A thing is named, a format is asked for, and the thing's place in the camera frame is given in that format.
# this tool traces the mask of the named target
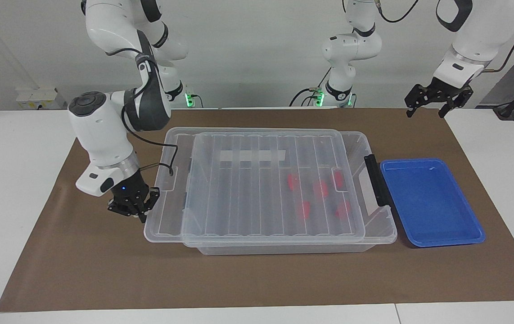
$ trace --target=blue plastic tray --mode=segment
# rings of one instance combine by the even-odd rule
[[[420,248],[481,243],[485,232],[447,164],[387,160],[381,172],[409,240]]]

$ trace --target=transparent plastic lid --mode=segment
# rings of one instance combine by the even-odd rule
[[[348,244],[364,238],[339,132],[210,130],[168,132],[167,142],[179,145],[176,174],[160,169],[162,196],[145,226],[148,240],[202,247]],[[164,152],[162,159],[171,155]]]

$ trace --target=container handle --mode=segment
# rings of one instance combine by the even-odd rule
[[[367,172],[371,180],[371,186],[373,187],[377,205],[379,207],[390,205],[387,184],[385,183],[385,179],[383,179],[383,174],[381,174],[379,170],[379,165],[377,164],[374,154],[365,156],[365,166],[367,166]]]

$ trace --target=red object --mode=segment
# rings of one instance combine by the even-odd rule
[[[299,186],[299,176],[295,174],[289,174],[287,176],[287,185],[289,185],[289,189],[292,191],[294,187]]]
[[[315,193],[315,197],[317,198],[326,198],[329,196],[329,189],[327,189],[327,182],[321,180],[317,182],[313,187],[313,192]]]
[[[343,191],[345,189],[345,179],[343,178],[343,172],[335,170],[333,172],[333,181],[335,181],[335,189]]]
[[[298,204],[296,207],[297,215],[302,219],[309,219],[309,212],[311,212],[311,204],[304,201],[303,204]]]
[[[340,219],[346,219],[347,214],[351,211],[351,204],[349,201],[344,201],[339,204],[337,207],[337,211],[335,212],[335,216],[337,216]]]

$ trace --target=green light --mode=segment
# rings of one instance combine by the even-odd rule
[[[323,94],[323,92],[319,92],[319,96],[317,96],[317,101],[315,101],[315,105],[317,107],[322,107],[324,99],[325,99],[325,94]]]
[[[185,101],[187,102],[187,108],[193,107],[195,105],[195,101],[191,99],[191,96],[185,93]]]

